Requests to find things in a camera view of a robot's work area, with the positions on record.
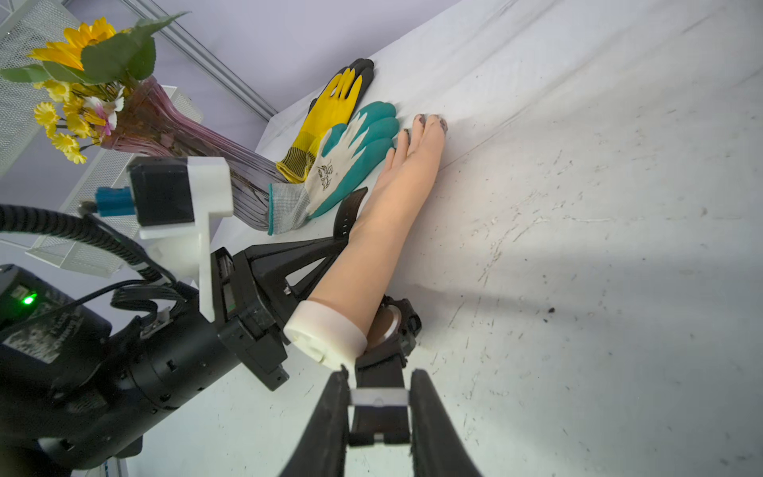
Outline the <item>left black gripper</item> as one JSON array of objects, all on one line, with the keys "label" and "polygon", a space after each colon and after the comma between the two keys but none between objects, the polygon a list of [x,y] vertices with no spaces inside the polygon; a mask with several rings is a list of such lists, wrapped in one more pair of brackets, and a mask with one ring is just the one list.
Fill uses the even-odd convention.
[{"label": "left black gripper", "polygon": [[271,304],[304,299],[347,243],[347,238],[316,238],[257,244],[234,256],[226,248],[212,252],[218,337],[270,391],[289,380],[283,363],[290,344]]}]

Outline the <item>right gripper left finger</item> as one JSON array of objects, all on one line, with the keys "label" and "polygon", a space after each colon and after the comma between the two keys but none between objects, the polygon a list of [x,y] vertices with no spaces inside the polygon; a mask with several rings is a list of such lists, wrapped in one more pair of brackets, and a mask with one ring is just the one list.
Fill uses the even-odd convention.
[{"label": "right gripper left finger", "polygon": [[346,368],[333,372],[280,476],[344,476],[349,442],[350,387]]}]

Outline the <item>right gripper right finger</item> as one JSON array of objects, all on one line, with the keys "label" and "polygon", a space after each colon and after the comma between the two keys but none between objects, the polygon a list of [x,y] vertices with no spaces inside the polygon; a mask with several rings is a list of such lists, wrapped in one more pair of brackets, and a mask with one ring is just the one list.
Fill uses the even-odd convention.
[{"label": "right gripper right finger", "polygon": [[411,457],[415,476],[481,476],[423,370],[411,375]]}]

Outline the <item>black digital wrist watch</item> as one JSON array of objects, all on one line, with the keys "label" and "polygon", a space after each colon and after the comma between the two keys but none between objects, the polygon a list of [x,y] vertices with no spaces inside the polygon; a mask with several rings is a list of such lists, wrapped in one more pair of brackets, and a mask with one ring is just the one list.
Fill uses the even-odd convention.
[{"label": "black digital wrist watch", "polygon": [[355,363],[356,387],[349,391],[354,410],[351,447],[411,442],[409,391],[403,369],[421,329],[421,320],[409,300],[383,297],[370,329],[367,351]]}]

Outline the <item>mannequin hand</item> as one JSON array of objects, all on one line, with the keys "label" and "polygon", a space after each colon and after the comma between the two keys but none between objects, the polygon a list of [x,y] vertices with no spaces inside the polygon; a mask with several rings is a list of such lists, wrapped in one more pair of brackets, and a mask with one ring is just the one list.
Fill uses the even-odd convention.
[{"label": "mannequin hand", "polygon": [[351,369],[367,350],[403,245],[435,183],[447,131],[439,115],[419,114],[399,135],[347,246],[291,315],[286,337],[317,363]]}]

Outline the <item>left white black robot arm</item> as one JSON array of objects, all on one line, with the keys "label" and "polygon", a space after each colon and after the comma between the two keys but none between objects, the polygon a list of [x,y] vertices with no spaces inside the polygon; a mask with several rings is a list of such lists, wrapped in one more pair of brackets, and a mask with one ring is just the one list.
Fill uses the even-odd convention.
[{"label": "left white black robot arm", "polygon": [[146,431],[238,365],[269,390],[286,383],[285,325],[345,248],[358,208],[337,212],[320,240],[220,248],[205,257],[213,308],[202,291],[169,281],[135,242],[91,219],[5,205],[5,232],[91,244],[139,268],[113,284],[117,308],[134,313],[121,331],[14,264],[1,270],[1,442],[34,473],[69,475],[111,457],[137,455]]}]

